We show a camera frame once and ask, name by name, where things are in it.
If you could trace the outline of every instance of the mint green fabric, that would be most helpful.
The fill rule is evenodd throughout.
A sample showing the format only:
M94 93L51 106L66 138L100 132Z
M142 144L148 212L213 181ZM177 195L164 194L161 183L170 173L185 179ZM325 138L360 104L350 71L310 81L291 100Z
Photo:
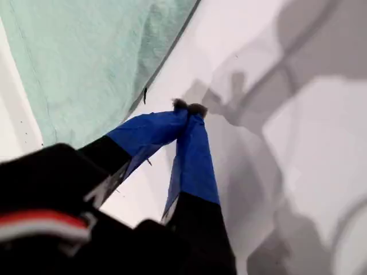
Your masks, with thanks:
M115 128L197 0L0 0L44 144L83 146Z

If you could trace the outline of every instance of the white stripe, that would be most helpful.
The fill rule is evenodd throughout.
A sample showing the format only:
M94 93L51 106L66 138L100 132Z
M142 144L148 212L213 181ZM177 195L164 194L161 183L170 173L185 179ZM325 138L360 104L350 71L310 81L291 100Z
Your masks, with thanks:
M0 226L0 242L15 238L30 237L38 234L56 235L61 238L78 241L88 241L88 229L78 228L59 221L50 219L34 219L32 221L19 221L5 226Z

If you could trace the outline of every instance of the red stripe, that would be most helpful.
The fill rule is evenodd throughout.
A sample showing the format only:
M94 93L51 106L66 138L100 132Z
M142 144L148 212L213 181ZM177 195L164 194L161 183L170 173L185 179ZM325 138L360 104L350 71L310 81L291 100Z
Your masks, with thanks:
M0 216L0 226L8 225L15 222L31 221L35 219L52 219L54 221L56 220L59 222L67 223L75 227L80 227L83 229L87 228L87 224L80 219L54 210L43 209L17 211L10 214L2 215Z

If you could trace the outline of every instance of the fur tuft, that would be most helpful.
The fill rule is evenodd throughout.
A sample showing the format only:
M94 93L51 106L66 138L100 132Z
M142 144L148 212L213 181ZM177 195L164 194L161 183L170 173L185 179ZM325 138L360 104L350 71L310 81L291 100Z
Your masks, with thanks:
M188 110L191 115L199 114L203 119L205 118L206 113L208 113L207 107L199 103L190 104Z
M176 111L178 109L187 109L188 104L182 99L174 99L173 100L173 109Z

